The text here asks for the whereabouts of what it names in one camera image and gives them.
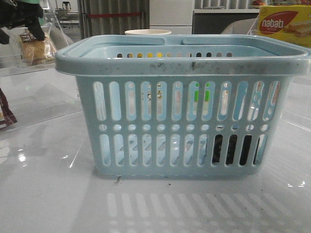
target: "light blue plastic basket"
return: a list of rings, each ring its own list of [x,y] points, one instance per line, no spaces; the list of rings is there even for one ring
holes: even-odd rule
[[[56,55],[97,169],[113,175],[255,173],[310,64],[303,47],[249,35],[102,35]]]

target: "white glossy countertop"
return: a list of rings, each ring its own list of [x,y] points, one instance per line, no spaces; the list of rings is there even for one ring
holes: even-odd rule
[[[1,77],[18,123],[0,130],[1,233],[309,233],[311,86],[293,83],[262,170],[236,178],[99,175],[76,83]]]

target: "red stripe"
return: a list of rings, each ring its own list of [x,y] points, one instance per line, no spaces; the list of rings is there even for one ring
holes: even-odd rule
[[[112,17],[130,17],[130,16],[140,16],[141,12],[134,12],[134,13],[116,13],[116,14],[99,14],[93,15],[89,14],[90,18],[112,18]]]

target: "white wall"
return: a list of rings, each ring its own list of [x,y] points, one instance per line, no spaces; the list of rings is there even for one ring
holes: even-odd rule
[[[56,8],[56,1],[57,1],[58,8],[62,8],[62,3],[63,3],[62,0],[50,0],[50,4],[51,4],[51,6],[53,8],[53,11]],[[72,12],[78,12],[78,2],[77,2],[77,0],[65,0],[65,1],[69,1],[70,2],[71,11]]]

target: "yellow snack box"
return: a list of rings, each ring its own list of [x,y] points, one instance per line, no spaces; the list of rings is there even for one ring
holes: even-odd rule
[[[311,6],[262,6],[258,35],[311,48]]]

